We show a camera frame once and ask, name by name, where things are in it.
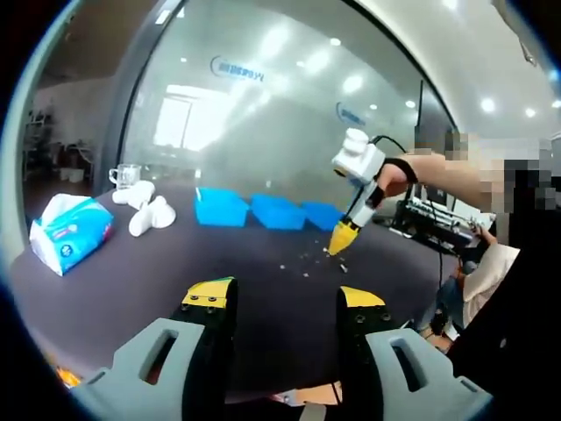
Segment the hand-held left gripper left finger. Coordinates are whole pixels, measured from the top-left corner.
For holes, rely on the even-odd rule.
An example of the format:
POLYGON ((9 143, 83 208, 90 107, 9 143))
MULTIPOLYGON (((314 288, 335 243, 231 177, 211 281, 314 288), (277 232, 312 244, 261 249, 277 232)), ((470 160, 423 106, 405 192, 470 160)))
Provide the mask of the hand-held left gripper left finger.
POLYGON ((120 346, 72 390, 96 420, 220 420, 233 360, 238 281, 198 282, 171 318, 120 346))

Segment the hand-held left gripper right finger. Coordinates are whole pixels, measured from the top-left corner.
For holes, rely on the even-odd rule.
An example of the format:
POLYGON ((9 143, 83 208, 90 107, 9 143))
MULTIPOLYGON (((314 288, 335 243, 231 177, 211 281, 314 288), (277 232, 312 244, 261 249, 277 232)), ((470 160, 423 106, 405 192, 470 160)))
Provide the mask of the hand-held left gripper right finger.
POLYGON ((341 411, 352 420, 483 420, 493 398, 453 373, 445 354, 394 324, 375 294, 337 292, 341 411))

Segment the person's right hand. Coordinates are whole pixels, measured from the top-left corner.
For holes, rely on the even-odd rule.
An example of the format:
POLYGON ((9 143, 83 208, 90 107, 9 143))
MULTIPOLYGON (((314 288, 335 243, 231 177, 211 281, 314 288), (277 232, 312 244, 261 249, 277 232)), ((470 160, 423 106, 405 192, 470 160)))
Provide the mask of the person's right hand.
POLYGON ((378 176, 378 186, 385 197, 398 196, 416 183, 418 178, 407 155, 385 159, 378 176))

